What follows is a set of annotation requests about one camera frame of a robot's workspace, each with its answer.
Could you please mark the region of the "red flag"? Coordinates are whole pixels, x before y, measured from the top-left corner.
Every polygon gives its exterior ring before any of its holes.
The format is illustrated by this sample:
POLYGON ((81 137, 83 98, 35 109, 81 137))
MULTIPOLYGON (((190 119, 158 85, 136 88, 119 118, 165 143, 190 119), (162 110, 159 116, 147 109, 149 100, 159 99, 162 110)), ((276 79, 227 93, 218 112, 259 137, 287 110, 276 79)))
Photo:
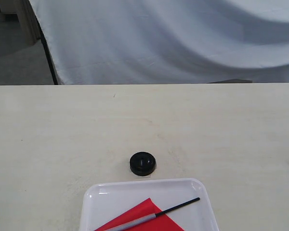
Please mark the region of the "red flag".
POLYGON ((167 214, 198 202, 199 197, 162 211, 148 198, 97 228, 98 231, 182 231, 167 214))

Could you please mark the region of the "black round flag base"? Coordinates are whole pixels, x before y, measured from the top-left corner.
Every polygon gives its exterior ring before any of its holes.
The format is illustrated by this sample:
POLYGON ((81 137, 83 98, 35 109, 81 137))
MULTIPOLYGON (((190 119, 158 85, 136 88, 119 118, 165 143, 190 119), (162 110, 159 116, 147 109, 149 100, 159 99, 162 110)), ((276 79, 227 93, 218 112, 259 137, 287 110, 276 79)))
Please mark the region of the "black round flag base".
POLYGON ((130 170, 137 176, 148 176, 156 168, 156 159, 148 152, 138 152, 130 158, 130 170))

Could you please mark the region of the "white backdrop cloth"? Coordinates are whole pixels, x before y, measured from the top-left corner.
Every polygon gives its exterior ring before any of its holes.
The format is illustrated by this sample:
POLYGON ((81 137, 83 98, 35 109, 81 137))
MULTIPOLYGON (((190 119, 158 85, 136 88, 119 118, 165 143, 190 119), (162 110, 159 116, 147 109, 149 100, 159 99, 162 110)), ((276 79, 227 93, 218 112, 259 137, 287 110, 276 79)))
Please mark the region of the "white backdrop cloth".
POLYGON ((33 0, 62 84, 289 82, 289 0, 33 0))

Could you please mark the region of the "white plastic tray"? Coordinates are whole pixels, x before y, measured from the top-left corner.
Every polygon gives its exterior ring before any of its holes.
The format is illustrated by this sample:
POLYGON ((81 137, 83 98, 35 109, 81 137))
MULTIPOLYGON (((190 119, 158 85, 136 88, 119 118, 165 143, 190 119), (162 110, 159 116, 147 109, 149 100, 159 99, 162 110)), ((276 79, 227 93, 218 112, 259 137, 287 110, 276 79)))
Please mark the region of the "white plastic tray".
POLYGON ((152 226, 150 222, 144 225, 148 230, 157 231, 170 231, 175 226, 185 231, 217 231, 219 228, 206 189, 192 178, 93 185, 83 198, 79 230, 99 229, 146 199, 151 199, 159 212, 194 198, 200 200, 155 219, 158 226, 152 226))

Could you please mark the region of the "wooden furniture in background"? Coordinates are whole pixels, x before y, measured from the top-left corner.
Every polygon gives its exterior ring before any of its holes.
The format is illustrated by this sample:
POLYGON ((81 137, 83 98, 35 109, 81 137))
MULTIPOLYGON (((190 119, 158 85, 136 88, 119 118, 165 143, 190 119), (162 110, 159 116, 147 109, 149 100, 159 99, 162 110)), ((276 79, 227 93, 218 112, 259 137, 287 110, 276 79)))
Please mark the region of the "wooden furniture in background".
POLYGON ((17 16, 26 44, 35 45, 40 39, 40 31, 30 2, 28 0, 0 0, 0 22, 5 22, 9 14, 17 16))

